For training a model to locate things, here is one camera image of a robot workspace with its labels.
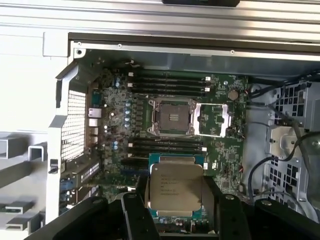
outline cable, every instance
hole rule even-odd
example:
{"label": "cable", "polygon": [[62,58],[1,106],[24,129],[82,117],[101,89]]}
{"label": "cable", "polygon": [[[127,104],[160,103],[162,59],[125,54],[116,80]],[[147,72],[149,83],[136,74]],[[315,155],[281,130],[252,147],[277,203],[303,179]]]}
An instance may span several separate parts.
{"label": "cable", "polygon": [[255,98],[261,97],[262,95],[266,94],[269,91],[283,87],[284,85],[288,86],[288,85],[298,84],[300,81],[315,82],[315,81],[319,80],[319,78],[320,78],[319,75],[320,75],[320,70],[317,69],[317,70],[313,70],[308,73],[300,74],[298,76],[289,77],[288,79],[286,79],[284,81],[279,81],[278,84],[275,84],[272,86],[267,86],[265,88],[256,90],[254,92],[250,92],[248,94],[248,96],[250,99],[255,99]]}
{"label": "cable", "polygon": [[290,193],[283,192],[283,191],[270,191],[270,190],[266,190],[266,191],[263,191],[263,192],[255,195],[254,198],[259,197],[259,196],[263,196],[263,195],[270,195],[270,194],[276,194],[276,195],[277,195],[277,194],[282,194],[282,195],[286,195],[286,196],[290,197],[290,198],[294,201],[294,203],[298,206],[298,208],[300,209],[301,214],[302,214],[303,216],[305,216],[305,217],[307,216],[307,214],[306,214],[305,210],[302,208],[300,202],[298,202],[298,200],[297,200],[294,196],[292,196]]}
{"label": "cable", "polygon": [[248,124],[258,124],[258,125],[262,125],[265,126],[267,128],[269,128],[270,126],[264,122],[259,122],[259,121],[247,121],[246,123],[244,123],[242,126],[245,127]]}
{"label": "cable", "polygon": [[269,103],[269,104],[265,104],[265,103],[262,103],[262,102],[255,102],[255,101],[252,101],[252,97],[250,97],[250,93],[248,93],[248,91],[245,91],[245,93],[247,94],[247,98],[249,100],[249,103],[253,106],[257,106],[257,107],[270,107],[270,106],[273,106],[274,104],[278,103],[281,99],[284,98],[285,96],[285,93],[286,93],[286,88],[287,85],[283,85],[282,86],[282,94],[280,97],[278,97],[275,101]]}
{"label": "cable", "polygon": [[269,157],[266,157],[264,159],[262,159],[261,161],[259,161],[250,171],[249,173],[249,177],[248,177],[248,195],[249,195],[249,199],[250,201],[253,203],[254,202],[254,193],[253,193],[253,188],[252,188],[252,177],[253,177],[253,174],[255,172],[255,170],[260,167],[262,164],[270,161],[270,160],[278,160],[278,161],[282,161],[282,162],[288,162],[290,161],[294,154],[295,154],[295,151],[296,151],[296,148],[303,142],[303,140],[307,139],[307,138],[311,138],[311,137],[315,137],[317,135],[320,135],[320,131],[315,131],[315,132],[309,132],[308,134],[306,135],[303,135],[301,136],[300,138],[297,139],[297,141],[295,142],[294,144],[294,147],[291,151],[291,153],[289,154],[288,157],[286,157],[285,159],[279,159],[278,157],[274,157],[274,156],[269,156]]}
{"label": "cable", "polygon": [[[281,119],[285,120],[288,124],[292,125],[292,128],[294,130],[294,133],[295,133],[297,139],[299,139],[301,137],[300,127],[299,127],[300,123],[296,119],[283,114],[282,112],[278,111],[274,106],[269,106],[269,108],[271,110],[273,110]],[[310,167],[308,152],[303,144],[299,145],[299,148],[301,151],[301,155],[302,155],[302,159],[303,159],[305,168],[309,172],[311,170],[311,167]]]}

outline chip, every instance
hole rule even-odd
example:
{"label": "chip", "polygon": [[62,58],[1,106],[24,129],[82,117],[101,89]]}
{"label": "chip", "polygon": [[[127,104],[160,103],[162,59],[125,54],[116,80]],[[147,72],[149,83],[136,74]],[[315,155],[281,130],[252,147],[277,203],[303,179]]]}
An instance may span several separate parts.
{"label": "chip", "polygon": [[152,165],[150,208],[166,212],[190,212],[192,215],[192,211],[201,208],[202,175],[203,168],[197,164]]}
{"label": "chip", "polygon": [[236,155],[234,153],[229,153],[229,160],[230,161],[236,160]]}
{"label": "chip", "polygon": [[224,181],[224,182],[222,183],[222,187],[223,187],[224,189],[228,189],[228,188],[230,187],[230,183],[229,183],[228,181]]}

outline aluminum frame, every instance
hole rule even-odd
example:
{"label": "aluminum frame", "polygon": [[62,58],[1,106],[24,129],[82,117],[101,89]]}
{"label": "aluminum frame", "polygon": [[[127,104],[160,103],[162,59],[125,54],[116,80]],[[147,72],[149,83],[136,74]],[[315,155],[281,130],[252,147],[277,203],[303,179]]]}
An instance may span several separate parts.
{"label": "aluminum frame", "polygon": [[318,43],[318,21],[320,5],[302,0],[244,0],[235,8],[172,7],[161,0],[2,0],[0,6],[1,23],[23,28],[291,44]]}

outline screw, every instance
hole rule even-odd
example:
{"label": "screw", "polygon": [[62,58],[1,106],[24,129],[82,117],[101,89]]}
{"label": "screw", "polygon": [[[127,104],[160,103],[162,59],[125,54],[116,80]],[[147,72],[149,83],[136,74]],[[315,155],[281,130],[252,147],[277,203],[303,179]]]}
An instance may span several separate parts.
{"label": "screw", "polygon": [[272,203],[269,202],[269,201],[267,201],[267,200],[263,200],[261,203],[262,203],[263,205],[266,205],[266,206],[271,206],[271,205],[272,205]]}
{"label": "screw", "polygon": [[233,199],[235,199],[235,197],[232,196],[232,195],[226,195],[225,198],[228,199],[228,200],[233,200]]}

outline motherboard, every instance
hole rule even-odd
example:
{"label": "motherboard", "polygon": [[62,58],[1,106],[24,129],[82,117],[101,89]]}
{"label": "motherboard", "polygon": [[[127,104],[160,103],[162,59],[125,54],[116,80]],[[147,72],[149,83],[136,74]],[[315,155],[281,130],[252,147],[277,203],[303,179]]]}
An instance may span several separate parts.
{"label": "motherboard", "polygon": [[[237,194],[247,84],[246,76],[210,72],[104,69],[90,89],[91,107],[102,109],[95,149],[104,166],[91,183],[113,201],[149,172],[150,154],[200,155],[203,174],[213,177],[223,193]],[[201,212],[188,222],[190,229],[198,220],[207,221],[205,209]],[[185,219],[155,221],[165,232],[166,224],[181,226]]]}

